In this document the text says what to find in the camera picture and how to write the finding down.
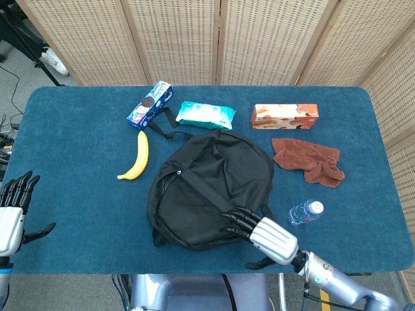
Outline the orange snack box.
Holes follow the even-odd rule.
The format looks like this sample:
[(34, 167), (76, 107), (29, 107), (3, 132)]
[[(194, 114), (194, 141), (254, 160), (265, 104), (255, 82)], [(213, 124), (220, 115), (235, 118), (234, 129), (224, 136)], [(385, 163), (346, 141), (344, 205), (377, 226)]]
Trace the orange snack box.
[(250, 122), (260, 130), (308, 130), (318, 118), (316, 104), (255, 104)]

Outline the blue table mat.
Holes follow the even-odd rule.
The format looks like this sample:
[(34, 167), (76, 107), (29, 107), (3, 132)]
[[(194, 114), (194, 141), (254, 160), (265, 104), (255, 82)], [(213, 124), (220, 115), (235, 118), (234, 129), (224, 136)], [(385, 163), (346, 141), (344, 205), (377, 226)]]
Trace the blue table mat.
[[(26, 105), (5, 179), (40, 175), (25, 221), (28, 232), (56, 227), (14, 257), (17, 273), (244, 273), (263, 254), (245, 241), (195, 252), (157, 248), (146, 215), (162, 163), (184, 143), (147, 130), (150, 157), (139, 178), (118, 180), (135, 161), (137, 130), (128, 114), (147, 86), (41, 87)], [(369, 94), (359, 87), (175, 86), (168, 107), (185, 100), (236, 110), (233, 130), (272, 154), (274, 137), (293, 137), (340, 151), (345, 180), (335, 189), (305, 182), (300, 171), (275, 169), (270, 210), (301, 249), (344, 272), (405, 270), (415, 252)], [(308, 129), (251, 126), (255, 104), (316, 104)], [(292, 225), (289, 210), (309, 199), (324, 205), (312, 222)]]

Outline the black fabric backpack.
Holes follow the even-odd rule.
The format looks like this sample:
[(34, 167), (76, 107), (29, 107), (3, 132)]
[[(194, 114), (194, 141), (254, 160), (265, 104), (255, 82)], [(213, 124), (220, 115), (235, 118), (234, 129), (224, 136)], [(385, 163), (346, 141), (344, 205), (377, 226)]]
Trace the black fabric backpack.
[(227, 213), (241, 213), (248, 224), (259, 219), (256, 211), (273, 218), (274, 165), (262, 148), (223, 130), (184, 135), (187, 141), (162, 164), (148, 193), (156, 247), (173, 243), (205, 251), (232, 243), (241, 230)]

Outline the grey-blue robot torso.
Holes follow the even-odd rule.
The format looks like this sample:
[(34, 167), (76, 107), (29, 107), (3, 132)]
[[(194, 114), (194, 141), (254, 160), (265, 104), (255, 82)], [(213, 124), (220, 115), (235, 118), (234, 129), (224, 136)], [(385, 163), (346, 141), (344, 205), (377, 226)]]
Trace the grey-blue robot torso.
[(137, 274), (128, 311), (273, 311), (266, 275)]

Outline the clear plastic water bottle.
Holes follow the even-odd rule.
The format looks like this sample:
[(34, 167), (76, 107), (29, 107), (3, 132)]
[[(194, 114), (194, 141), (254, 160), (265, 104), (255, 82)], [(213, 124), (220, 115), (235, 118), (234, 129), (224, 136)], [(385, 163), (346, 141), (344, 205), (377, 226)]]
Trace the clear plastic water bottle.
[(287, 220), (292, 225), (301, 225), (319, 219), (324, 213), (322, 202), (309, 199), (293, 208), (287, 214)]

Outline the black tripod stand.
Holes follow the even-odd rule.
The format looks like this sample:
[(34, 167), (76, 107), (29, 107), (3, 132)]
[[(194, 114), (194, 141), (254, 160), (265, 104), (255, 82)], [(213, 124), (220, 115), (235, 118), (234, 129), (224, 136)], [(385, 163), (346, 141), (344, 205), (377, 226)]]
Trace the black tripod stand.
[(0, 0), (0, 41), (3, 40), (22, 52), (34, 62), (35, 67), (39, 67), (49, 77), (55, 86), (64, 86), (46, 68), (46, 63), (40, 60), (42, 51), (50, 46), (23, 23), (24, 19), (28, 17), (16, 0)]

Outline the white shoe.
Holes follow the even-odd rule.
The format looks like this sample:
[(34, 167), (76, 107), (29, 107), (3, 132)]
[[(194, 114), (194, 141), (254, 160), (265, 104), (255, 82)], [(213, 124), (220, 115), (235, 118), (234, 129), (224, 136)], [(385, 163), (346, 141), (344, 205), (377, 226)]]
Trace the white shoe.
[(67, 70), (66, 66), (63, 64), (63, 62), (59, 59), (59, 57), (50, 47), (46, 47), (41, 52), (40, 60), (43, 63), (46, 63), (49, 66), (51, 66), (55, 71), (57, 71), (61, 75), (63, 76), (69, 75), (69, 71)]

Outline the left black-fingered robot hand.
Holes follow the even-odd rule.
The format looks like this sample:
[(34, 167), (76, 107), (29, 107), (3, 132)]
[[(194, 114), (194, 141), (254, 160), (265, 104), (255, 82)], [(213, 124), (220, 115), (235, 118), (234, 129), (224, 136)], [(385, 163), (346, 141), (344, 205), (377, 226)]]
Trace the left black-fingered robot hand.
[(33, 176), (30, 170), (0, 187), (0, 260), (16, 254), (22, 245), (47, 236), (56, 226), (51, 222), (37, 232), (25, 232), (32, 192), (39, 180), (40, 176)]

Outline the blue cookie box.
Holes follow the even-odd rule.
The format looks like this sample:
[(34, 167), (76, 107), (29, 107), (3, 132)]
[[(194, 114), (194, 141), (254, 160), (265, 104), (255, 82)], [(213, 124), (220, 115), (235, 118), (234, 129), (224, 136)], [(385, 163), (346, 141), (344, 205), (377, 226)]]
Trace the blue cookie box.
[(133, 127), (144, 130), (164, 108), (173, 93), (170, 83), (159, 80), (127, 116), (127, 121)]

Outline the right black-fingered robot hand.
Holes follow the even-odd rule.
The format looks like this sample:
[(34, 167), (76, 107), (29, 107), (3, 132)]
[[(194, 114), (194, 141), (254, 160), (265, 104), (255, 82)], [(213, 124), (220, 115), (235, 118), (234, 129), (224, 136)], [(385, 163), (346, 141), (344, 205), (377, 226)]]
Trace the right black-fingered robot hand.
[(299, 252), (298, 239), (275, 221), (242, 207), (222, 215), (233, 223), (223, 227), (222, 232), (234, 234), (265, 254), (263, 260), (247, 263), (247, 269), (262, 270), (273, 264), (287, 266), (295, 261)]

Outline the green wet wipes pack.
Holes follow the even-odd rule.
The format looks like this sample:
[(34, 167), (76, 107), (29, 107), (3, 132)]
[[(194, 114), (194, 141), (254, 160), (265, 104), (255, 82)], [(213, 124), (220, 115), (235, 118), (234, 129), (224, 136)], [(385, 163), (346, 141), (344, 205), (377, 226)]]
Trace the green wet wipes pack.
[(235, 114), (231, 107), (183, 101), (176, 122), (210, 130), (232, 130)]

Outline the yellow banana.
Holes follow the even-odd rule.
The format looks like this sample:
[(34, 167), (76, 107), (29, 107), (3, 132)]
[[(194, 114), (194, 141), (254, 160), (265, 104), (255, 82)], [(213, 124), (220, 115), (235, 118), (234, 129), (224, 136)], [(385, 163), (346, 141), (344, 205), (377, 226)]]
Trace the yellow banana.
[(117, 179), (133, 180), (144, 172), (149, 158), (148, 138), (144, 131), (140, 131), (137, 135), (137, 157), (133, 166), (124, 174), (118, 175)]

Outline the brown towel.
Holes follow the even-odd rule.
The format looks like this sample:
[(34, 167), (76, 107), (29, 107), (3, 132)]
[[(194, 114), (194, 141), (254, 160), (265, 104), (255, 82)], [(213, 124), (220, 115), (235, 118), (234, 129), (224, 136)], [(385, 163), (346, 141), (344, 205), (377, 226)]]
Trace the brown towel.
[(285, 170), (302, 170), (308, 183), (334, 189), (345, 179), (337, 167), (340, 151), (336, 148), (299, 139), (272, 139), (274, 162)]

